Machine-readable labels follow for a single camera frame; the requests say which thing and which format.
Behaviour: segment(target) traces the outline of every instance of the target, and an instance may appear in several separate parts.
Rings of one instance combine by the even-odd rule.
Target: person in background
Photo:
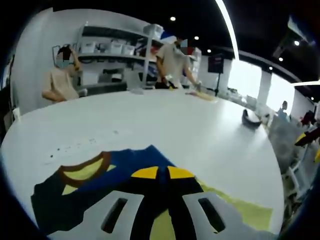
[[[287,101],[283,101],[282,107],[280,107],[280,109],[278,110],[279,118],[281,118],[283,120],[287,120],[287,114],[284,112],[284,110],[287,110],[287,108],[288,108]]]
[[[172,44],[163,45],[156,54],[156,67],[159,77],[155,84],[156,89],[182,88],[180,79],[185,72],[193,86],[200,90],[201,82],[196,81],[189,70],[190,58],[181,51],[181,38]]]
[[[74,64],[70,64],[70,56],[74,59]],[[72,77],[81,71],[81,63],[76,52],[70,46],[59,49],[54,68],[45,78],[45,86],[42,97],[54,103],[79,98],[79,94],[86,96],[87,90],[77,92],[72,84]]]

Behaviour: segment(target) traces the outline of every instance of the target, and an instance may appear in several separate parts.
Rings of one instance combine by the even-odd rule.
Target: round table
[[[183,90],[115,92],[37,109],[15,121],[1,154],[9,187],[36,222],[31,195],[60,165],[103,151],[154,145],[173,164],[233,198],[272,208],[269,231],[280,232],[284,191],[268,136],[242,125],[243,107],[206,101]]]

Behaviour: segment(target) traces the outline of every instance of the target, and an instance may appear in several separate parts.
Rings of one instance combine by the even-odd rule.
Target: ceiling
[[[235,31],[238,48],[272,61],[297,76],[303,82],[319,79],[320,64],[317,46],[294,40],[302,38],[288,28],[289,16],[293,15],[304,24],[304,29],[320,43],[319,0],[223,0]],[[163,26],[167,32],[184,39],[193,39],[203,54],[208,48],[231,48],[231,39],[215,0],[48,0],[42,8],[53,6],[54,11],[65,9],[100,9],[125,14]],[[282,47],[279,62],[273,57],[277,47]],[[298,87],[307,97],[320,100],[320,87]]]

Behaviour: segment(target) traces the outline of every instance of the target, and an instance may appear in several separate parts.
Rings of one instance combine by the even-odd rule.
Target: beige shirt
[[[69,65],[65,70],[55,67],[45,78],[45,91],[52,91],[62,95],[66,100],[79,98],[78,93],[72,85],[72,78],[75,75],[75,68]]]
[[[175,46],[173,44],[165,44],[163,45],[159,51],[157,52],[156,56],[163,60],[162,65],[165,70],[166,75],[172,76],[172,83],[180,88],[182,87],[180,83],[180,79],[183,75],[183,69],[189,68],[190,66],[190,59],[188,56],[184,55],[183,53],[178,54],[175,52]],[[161,77],[158,77],[157,80],[159,83],[161,82]]]

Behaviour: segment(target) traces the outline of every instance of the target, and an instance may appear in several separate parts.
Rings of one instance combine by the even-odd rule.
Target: hair
[[[69,46],[63,46],[59,49],[57,54],[63,53],[63,60],[69,60],[70,56],[71,56],[71,50],[69,48]]]

